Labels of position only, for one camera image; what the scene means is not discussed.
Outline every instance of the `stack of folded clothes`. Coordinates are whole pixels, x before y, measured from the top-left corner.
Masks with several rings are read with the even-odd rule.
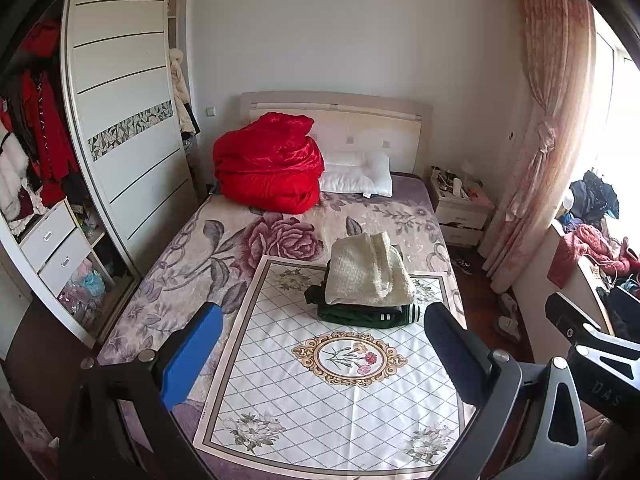
[[[350,326],[391,328],[417,321],[414,284],[387,233],[336,240],[321,285],[305,292],[320,319]]]

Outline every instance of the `window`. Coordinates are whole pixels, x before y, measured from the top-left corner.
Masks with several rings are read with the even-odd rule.
[[[599,14],[596,31],[593,97],[572,181],[590,169],[611,184],[625,233],[640,242],[640,71]]]

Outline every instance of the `red satin bedding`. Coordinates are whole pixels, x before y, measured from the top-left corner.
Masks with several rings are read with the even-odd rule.
[[[268,211],[300,214],[318,203],[324,171],[314,120],[269,112],[213,144],[220,191],[236,202]]]

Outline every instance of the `drawer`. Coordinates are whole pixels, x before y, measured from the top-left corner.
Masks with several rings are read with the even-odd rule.
[[[445,243],[450,245],[475,246],[478,245],[482,237],[482,231],[472,229],[459,229],[441,225],[440,230]]]
[[[22,252],[31,266],[40,270],[75,227],[69,209],[64,202],[59,202],[22,242]]]
[[[457,208],[442,202],[438,204],[436,209],[436,218],[440,224],[456,223],[460,227],[468,227],[470,229],[482,229],[486,216],[486,211]]]
[[[91,247],[80,229],[73,231],[53,253],[51,259],[40,271],[42,281],[57,296],[67,280],[91,252]]]

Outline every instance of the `curtain tieback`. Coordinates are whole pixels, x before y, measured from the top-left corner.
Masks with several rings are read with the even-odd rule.
[[[520,179],[518,189],[505,212],[505,220],[507,222],[522,218],[528,211],[531,200],[538,190],[540,181],[545,173],[546,156],[556,147],[557,129],[556,120],[551,116],[545,116],[538,123],[537,130],[540,145],[533,155],[527,171]]]

